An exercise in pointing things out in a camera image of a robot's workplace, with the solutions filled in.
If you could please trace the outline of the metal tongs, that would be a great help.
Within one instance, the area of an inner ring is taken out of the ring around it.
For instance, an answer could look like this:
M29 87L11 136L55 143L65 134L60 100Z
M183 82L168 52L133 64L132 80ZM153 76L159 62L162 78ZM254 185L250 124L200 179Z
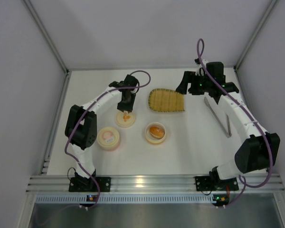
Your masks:
M213 98L206 95L204 96L203 100L204 104L212 113L214 119L218 123L224 135L227 138L230 138L232 136L232 133L228 115L216 104Z

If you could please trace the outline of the cream lid orange handle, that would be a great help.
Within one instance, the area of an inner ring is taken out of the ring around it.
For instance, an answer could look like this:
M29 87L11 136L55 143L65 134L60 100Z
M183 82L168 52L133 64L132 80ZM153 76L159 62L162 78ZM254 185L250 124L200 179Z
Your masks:
M135 123L135 115L133 113L118 111L115 116L115 122L119 127L129 128Z

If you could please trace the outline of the cream lid pink handle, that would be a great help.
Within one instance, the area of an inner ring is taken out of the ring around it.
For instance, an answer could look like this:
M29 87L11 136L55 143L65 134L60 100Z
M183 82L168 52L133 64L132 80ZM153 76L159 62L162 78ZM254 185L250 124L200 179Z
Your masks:
M97 142L102 147L114 147L120 142L120 134L113 127L105 127L98 132Z

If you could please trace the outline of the orange lunch box bowl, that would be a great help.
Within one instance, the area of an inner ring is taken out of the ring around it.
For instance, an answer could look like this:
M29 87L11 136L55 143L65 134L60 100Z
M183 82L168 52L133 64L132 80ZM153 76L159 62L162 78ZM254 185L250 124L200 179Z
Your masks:
M162 128L165 131L164 137L161 139L157 139L157 138L152 137L149 133L149 128L152 126L158 126L158 127ZM159 122L152 122L146 126L146 128L144 130L144 135L145 135L145 139L148 141L148 143L153 144L153 145L159 145L165 141L166 136L167 136L167 131L166 131L166 128L163 124L161 124Z

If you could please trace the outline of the sesame bun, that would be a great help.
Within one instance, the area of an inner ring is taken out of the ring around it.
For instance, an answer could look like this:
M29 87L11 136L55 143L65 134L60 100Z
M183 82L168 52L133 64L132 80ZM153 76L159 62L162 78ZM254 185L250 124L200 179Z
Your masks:
M149 133L152 137L157 138L157 139L161 139L164 137L165 135L165 131L158 127L158 126L152 126L149 128Z

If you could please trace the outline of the pink lunch box bowl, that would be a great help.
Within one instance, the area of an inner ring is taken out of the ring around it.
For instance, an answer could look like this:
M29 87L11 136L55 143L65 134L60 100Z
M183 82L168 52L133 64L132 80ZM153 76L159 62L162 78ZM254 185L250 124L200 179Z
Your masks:
M99 146L106 151L113 151L120 145L120 138L111 137L108 139L97 139Z

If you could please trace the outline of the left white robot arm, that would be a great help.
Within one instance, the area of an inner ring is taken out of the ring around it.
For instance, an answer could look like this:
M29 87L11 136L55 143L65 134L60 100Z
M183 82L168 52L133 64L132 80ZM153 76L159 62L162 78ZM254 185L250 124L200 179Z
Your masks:
M67 143L64 153L76 161L77 176L84 181L95 180L91 147L97 138L97 118L112 105L117 105L117 110L122 113L122 121L129 121L139 88L138 79L127 75L123 81L110 83L91 102L82 106L75 104L70 108L65 128Z

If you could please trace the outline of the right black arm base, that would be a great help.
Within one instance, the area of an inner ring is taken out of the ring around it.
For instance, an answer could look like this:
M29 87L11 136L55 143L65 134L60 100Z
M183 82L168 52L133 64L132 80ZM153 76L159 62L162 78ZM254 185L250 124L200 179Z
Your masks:
M221 180L218 175L217 167L214 167L208 175L195 176L197 191L237 191L239 190L236 178Z

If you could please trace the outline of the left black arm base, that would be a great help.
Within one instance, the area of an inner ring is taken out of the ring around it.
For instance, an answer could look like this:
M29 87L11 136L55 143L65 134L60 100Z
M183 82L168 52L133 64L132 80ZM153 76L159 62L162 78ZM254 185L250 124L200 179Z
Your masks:
M110 192L111 178L96 176L95 180L100 192ZM95 182L91 178L85 178L78 174L70 179L69 192L98 192Z

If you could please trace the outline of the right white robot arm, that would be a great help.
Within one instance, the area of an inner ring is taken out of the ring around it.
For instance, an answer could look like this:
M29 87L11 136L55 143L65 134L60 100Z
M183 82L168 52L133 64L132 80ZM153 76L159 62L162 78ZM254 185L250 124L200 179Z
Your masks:
M176 92L182 95L208 95L239 135L242 144L234 157L210 171L215 182L262 169L272 172L280 137L276 133L269 133L252 115L235 83L226 81L223 63L204 63L196 71L185 71Z

